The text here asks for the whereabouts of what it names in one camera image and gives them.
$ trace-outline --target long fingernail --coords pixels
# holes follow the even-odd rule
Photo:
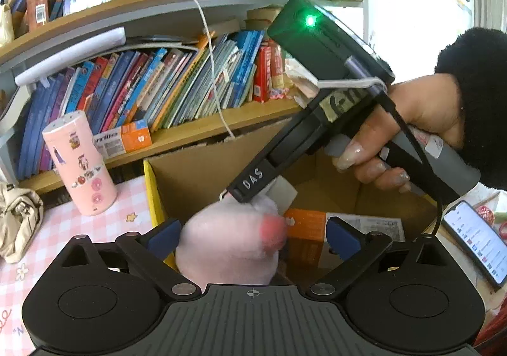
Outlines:
[[[356,141],[347,144],[343,154],[334,160],[334,165],[338,170],[346,170],[352,166],[361,155],[363,147]]]
[[[384,163],[378,162],[375,163],[373,166],[368,167],[368,169],[366,170],[366,176],[368,179],[376,179],[384,171],[386,171]]]
[[[407,174],[406,171],[402,171],[398,176],[396,176],[393,180],[392,180],[392,183],[395,185],[395,186],[401,186],[402,184],[405,184],[407,181],[410,180],[410,177],[409,175]]]
[[[400,193],[408,193],[410,191],[410,183],[405,183],[403,186],[400,187],[398,190]]]

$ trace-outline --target pink cylindrical container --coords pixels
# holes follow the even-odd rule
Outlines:
[[[42,131],[53,163],[72,200],[83,216],[107,210],[117,191],[102,155],[93,145],[85,112],[73,111]]]

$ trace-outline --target beige bag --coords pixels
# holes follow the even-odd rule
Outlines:
[[[7,263],[23,258],[43,216],[44,206],[36,192],[0,181],[0,256]]]

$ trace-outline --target black cable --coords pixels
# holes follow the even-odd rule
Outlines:
[[[403,120],[403,118],[400,116],[400,114],[396,111],[395,103],[391,100],[391,98],[385,92],[381,92],[379,94],[376,94],[374,96],[374,100],[377,103],[379,103],[387,113],[391,114],[393,119],[395,119],[396,123],[400,127],[400,130],[405,134],[407,139],[409,139],[410,144],[412,144],[412,147],[414,147],[414,150],[416,151],[417,155],[421,159],[421,162],[422,162],[424,168],[427,169],[427,171],[431,177],[431,181],[433,181],[435,178],[435,173],[433,171],[433,167],[429,163],[428,157],[427,157],[426,153],[424,152],[424,150],[422,149],[421,145],[419,144],[419,142],[415,138],[412,131],[409,129],[409,126],[407,125],[407,123],[405,123],[405,120]],[[440,224],[442,223],[442,213],[443,213],[442,200],[440,199],[440,197],[436,196],[435,201],[437,203],[437,221],[436,221],[435,226],[432,231],[433,235],[436,235],[439,230]]]

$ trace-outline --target pink checkered tablecloth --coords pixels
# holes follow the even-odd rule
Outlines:
[[[151,229],[144,177],[117,185],[118,198],[104,213],[81,216],[73,202],[48,210],[27,253],[17,264],[0,262],[0,354],[26,356],[34,350],[23,321],[25,297],[65,244],[76,234],[94,243],[114,241],[119,235]]]

